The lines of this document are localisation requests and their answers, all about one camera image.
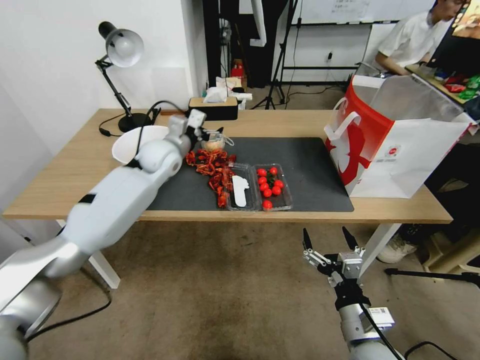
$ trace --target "white bowl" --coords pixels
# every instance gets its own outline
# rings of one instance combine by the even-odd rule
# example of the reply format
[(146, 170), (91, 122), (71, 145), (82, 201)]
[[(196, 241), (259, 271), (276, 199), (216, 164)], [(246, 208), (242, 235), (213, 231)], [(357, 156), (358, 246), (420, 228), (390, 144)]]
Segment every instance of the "white bowl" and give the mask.
[[(169, 128), (159, 125), (148, 125), (143, 127), (140, 146), (152, 141), (161, 140), (169, 133)], [(132, 160), (137, 152), (140, 127), (136, 127), (120, 136), (111, 147), (111, 155), (122, 164), (126, 165)]]

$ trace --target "clear plastic tray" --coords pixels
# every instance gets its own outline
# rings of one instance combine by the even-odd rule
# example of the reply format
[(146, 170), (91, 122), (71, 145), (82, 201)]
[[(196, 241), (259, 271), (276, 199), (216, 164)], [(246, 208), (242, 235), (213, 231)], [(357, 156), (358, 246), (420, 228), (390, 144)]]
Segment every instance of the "clear plastic tray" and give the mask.
[(235, 173), (248, 181), (250, 188), (245, 189), (245, 199), (246, 205), (244, 207), (239, 207), (235, 204), (235, 195), (234, 192), (227, 191), (228, 196), (226, 197), (226, 208), (230, 211), (259, 211), (261, 210), (260, 206), (260, 189), (256, 185), (255, 179), (257, 174), (256, 170), (248, 164), (241, 164), (236, 162), (231, 162), (228, 164), (228, 167)]
[(289, 189), (289, 184), (287, 183), (287, 179), (285, 178), (284, 170), (282, 169), (282, 166), (277, 163), (272, 163), (272, 164), (259, 164), (259, 165), (254, 165), (252, 166), (253, 168), (253, 173), (254, 173), (254, 179), (255, 179), (255, 186), (258, 189), (258, 193), (260, 194), (260, 185), (259, 185), (259, 178), (257, 176), (257, 170), (258, 169), (265, 169), (267, 171), (270, 170), (270, 168), (276, 168), (277, 169), (277, 174), (275, 176), (275, 180), (281, 180), (283, 182), (283, 189), (281, 191), (281, 194), (278, 196), (270, 196), (269, 198), (263, 197), (263, 195), (260, 194), (260, 210), (262, 210), (262, 202), (264, 200), (270, 200), (271, 203), (273, 204), (273, 208), (271, 208), (269, 211), (285, 211), (285, 210), (290, 210), (294, 203), (292, 201), (292, 194), (290, 193)]
[(257, 176), (257, 169), (269, 170), (272, 167), (277, 168), (276, 180), (283, 182), (282, 193), (278, 196), (271, 196), (268, 198), (273, 204), (273, 208), (269, 211), (285, 211), (290, 210), (293, 207), (292, 195), (290, 193), (289, 185), (284, 175), (284, 171), (280, 164), (258, 164), (248, 165), (236, 162), (231, 162), (229, 167), (235, 173), (248, 181), (249, 189), (245, 190), (246, 206), (239, 207), (235, 204), (234, 192), (228, 192), (226, 199), (226, 208), (230, 211), (263, 211), (262, 203), (266, 198), (260, 192), (260, 185)]

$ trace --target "lamp shade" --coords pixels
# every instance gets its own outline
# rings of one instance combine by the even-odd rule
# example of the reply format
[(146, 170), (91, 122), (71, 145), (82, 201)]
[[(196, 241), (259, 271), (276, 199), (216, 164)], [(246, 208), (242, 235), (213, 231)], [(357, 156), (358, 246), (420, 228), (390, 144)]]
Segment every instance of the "lamp shade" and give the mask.
[(113, 65), (128, 68), (142, 57), (144, 42), (136, 32), (118, 29), (108, 21), (100, 23), (98, 32), (105, 39), (106, 54)]

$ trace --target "desk lamp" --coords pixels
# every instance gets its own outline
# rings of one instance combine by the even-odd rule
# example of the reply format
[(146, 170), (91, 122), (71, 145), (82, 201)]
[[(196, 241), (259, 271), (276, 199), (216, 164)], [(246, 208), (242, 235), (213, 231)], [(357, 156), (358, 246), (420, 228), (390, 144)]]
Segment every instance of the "desk lamp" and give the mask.
[(106, 55), (97, 60), (95, 64), (103, 74), (108, 85), (110, 85), (121, 107), (125, 110), (125, 116), (118, 121), (118, 128), (126, 133), (141, 127), (146, 120), (145, 114), (131, 113), (132, 107), (130, 103), (117, 91), (107, 75), (107, 69), (112, 65), (119, 68), (129, 68), (135, 65), (144, 52), (144, 42), (136, 32), (127, 29), (117, 29), (108, 21), (100, 23), (98, 32), (105, 39)]

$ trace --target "black curtain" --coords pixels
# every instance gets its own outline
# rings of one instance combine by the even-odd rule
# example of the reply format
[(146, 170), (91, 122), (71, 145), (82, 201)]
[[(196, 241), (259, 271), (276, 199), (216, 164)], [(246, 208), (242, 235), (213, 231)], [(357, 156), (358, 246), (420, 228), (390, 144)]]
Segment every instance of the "black curtain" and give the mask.
[(242, 59), (248, 75), (248, 87), (264, 88), (269, 85), (274, 63), (277, 24), (289, 0), (262, 0), (265, 20), (266, 45), (250, 46), (250, 39), (258, 39), (257, 25), (252, 14), (240, 15), (238, 0), (220, 0), (220, 17), (231, 23), (231, 58)]

